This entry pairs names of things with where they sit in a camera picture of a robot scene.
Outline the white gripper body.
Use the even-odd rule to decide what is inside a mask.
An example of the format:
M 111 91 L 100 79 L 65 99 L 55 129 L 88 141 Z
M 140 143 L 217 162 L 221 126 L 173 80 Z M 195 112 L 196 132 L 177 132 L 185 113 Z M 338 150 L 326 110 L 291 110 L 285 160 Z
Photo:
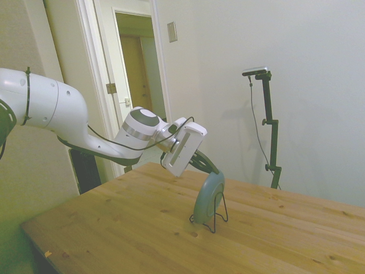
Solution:
M 163 167 L 174 176 L 179 177 L 186 169 L 206 134 L 207 130 L 195 122 L 189 122 L 182 126 L 176 136 L 176 144 L 163 160 Z

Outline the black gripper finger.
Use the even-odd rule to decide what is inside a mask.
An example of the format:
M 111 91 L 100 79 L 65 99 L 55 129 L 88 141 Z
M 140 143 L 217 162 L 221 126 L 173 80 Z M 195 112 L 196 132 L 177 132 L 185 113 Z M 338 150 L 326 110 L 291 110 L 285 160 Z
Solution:
M 218 168 L 213 164 L 213 162 L 203 152 L 201 152 L 199 150 L 196 151 L 196 160 L 205 160 L 205 161 L 207 161 L 213 169 L 212 172 L 214 172 L 215 174 L 220 173 Z
M 211 165 L 205 160 L 191 159 L 189 161 L 189 164 L 191 166 L 193 166 L 194 168 L 196 168 L 202 172 L 208 173 L 208 174 L 213 171 Z

